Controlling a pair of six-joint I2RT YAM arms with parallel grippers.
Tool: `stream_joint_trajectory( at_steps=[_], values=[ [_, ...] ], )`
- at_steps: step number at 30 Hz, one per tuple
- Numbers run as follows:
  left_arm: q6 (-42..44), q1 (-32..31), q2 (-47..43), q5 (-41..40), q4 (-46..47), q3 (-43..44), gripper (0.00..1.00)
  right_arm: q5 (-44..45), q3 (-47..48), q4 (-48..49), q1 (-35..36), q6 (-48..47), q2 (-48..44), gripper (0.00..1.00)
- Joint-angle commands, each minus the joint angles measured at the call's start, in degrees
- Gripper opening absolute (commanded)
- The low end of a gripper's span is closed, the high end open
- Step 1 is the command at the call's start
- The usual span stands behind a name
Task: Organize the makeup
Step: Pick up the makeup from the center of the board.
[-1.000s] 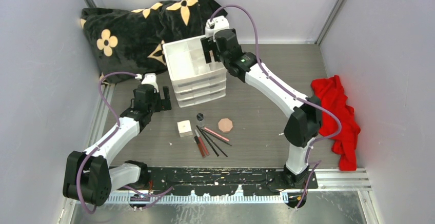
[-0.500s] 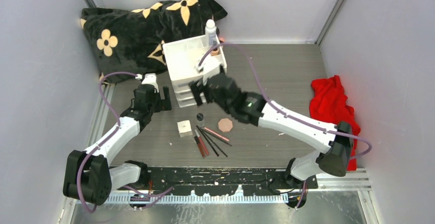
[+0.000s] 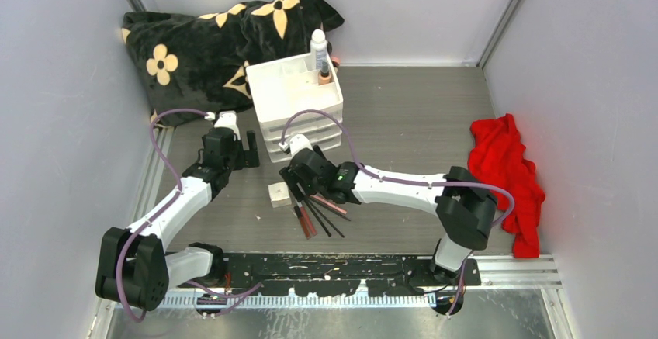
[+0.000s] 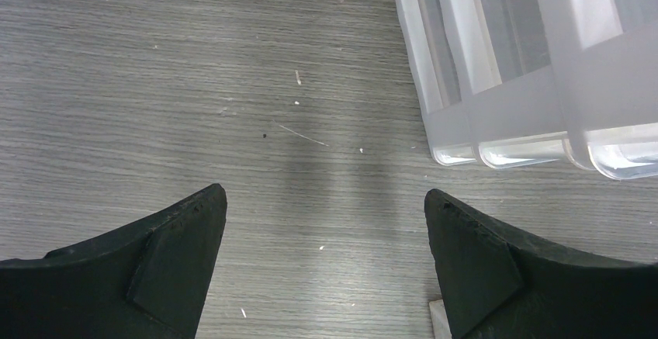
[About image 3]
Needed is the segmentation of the small cream box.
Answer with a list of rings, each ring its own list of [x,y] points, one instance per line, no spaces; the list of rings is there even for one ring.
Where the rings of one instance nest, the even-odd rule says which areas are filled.
[[[274,209],[292,204],[289,188],[285,182],[268,185],[268,195]]]

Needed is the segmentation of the beige foundation bottle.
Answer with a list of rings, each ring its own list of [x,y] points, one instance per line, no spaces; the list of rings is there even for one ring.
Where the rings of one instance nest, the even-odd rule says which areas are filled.
[[[327,85],[332,81],[331,67],[328,62],[323,61],[318,71],[318,85]]]

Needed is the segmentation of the white spray bottle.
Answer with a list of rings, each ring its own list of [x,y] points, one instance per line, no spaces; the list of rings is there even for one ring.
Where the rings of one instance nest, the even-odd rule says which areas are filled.
[[[328,41],[322,29],[315,29],[310,38],[310,54],[315,70],[320,70],[327,63]]]

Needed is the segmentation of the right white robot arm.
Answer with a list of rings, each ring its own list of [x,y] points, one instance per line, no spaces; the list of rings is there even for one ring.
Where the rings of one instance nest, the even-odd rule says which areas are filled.
[[[497,198],[465,168],[411,175],[376,170],[353,161],[330,162],[319,147],[303,147],[279,174],[295,194],[321,195],[335,204],[380,203],[436,216],[445,234],[429,264],[440,285],[457,280],[473,251],[487,248]]]

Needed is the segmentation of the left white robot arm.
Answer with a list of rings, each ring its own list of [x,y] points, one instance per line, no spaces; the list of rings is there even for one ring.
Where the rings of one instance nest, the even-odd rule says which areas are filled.
[[[227,186],[230,174],[260,165],[256,133],[241,141],[231,127],[210,129],[197,160],[179,183],[146,216],[126,228],[111,227],[102,237],[95,280],[99,298],[155,310],[168,290],[193,282],[221,284],[227,263],[220,247],[195,242],[170,253],[175,235]]]

